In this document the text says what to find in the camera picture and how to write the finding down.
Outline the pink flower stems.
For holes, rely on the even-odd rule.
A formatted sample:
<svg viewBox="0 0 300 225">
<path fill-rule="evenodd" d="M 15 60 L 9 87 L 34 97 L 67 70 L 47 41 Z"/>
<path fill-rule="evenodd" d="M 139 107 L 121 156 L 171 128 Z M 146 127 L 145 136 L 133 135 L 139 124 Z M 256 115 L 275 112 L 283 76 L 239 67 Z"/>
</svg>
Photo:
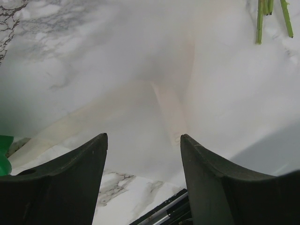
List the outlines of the pink flower stems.
<svg viewBox="0 0 300 225">
<path fill-rule="evenodd" d="M 289 38 L 293 38 L 293 28 L 290 20 L 288 5 L 286 0 L 280 0 L 280 5 L 285 21 L 285 27 Z M 268 15 L 272 15 L 274 8 L 273 0 L 258 0 L 257 8 L 257 23 L 256 23 L 256 39 L 255 43 L 260 45 L 262 43 L 262 33 L 263 33 L 263 18 Z"/>
</svg>

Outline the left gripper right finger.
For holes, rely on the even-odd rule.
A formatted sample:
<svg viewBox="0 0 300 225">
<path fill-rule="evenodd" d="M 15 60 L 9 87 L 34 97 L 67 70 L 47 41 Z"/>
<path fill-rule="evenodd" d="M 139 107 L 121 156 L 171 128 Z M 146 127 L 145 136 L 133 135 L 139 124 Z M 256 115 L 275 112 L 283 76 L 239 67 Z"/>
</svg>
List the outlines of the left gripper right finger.
<svg viewBox="0 0 300 225">
<path fill-rule="evenodd" d="M 281 176 L 252 171 L 187 134 L 180 151 L 195 225 L 299 224 L 299 171 Z"/>
</svg>

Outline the white wrapping paper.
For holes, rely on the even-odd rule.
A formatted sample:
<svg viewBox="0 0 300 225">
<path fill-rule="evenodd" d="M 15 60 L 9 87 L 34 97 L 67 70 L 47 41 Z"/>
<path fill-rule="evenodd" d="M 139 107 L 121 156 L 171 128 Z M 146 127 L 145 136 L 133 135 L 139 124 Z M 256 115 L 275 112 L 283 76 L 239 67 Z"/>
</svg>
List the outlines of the white wrapping paper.
<svg viewBox="0 0 300 225">
<path fill-rule="evenodd" d="M 28 142 L 13 173 L 107 133 L 106 168 L 185 186 L 180 136 L 244 166 L 300 124 L 300 3 L 279 1 L 255 43 L 256 0 L 3 0 L 0 133 Z"/>
</svg>

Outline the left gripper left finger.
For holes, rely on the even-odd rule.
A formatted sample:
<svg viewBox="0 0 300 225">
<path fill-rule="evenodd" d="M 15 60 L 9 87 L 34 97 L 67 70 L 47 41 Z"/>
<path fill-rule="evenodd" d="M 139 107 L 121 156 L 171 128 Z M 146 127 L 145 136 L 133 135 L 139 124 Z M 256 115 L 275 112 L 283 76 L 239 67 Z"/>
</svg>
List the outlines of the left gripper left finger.
<svg viewBox="0 0 300 225">
<path fill-rule="evenodd" d="M 108 149 L 99 134 L 84 145 L 18 175 L 0 178 L 2 225 L 90 225 Z"/>
</svg>

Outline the beige ribbon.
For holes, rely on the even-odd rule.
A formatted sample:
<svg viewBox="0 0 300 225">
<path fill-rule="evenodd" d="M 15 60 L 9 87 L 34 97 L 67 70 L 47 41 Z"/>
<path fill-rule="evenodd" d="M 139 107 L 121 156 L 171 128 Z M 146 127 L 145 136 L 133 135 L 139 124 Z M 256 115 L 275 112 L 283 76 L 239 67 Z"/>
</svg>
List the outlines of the beige ribbon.
<svg viewBox="0 0 300 225">
<path fill-rule="evenodd" d="M 142 175 L 182 170 L 180 137 L 187 132 L 181 97 L 190 79 L 195 42 L 183 38 L 175 56 L 183 60 L 165 72 L 150 70 L 105 93 L 50 125 L 10 160 L 24 167 L 50 148 L 75 148 L 100 133 L 108 135 L 107 167 Z"/>
</svg>

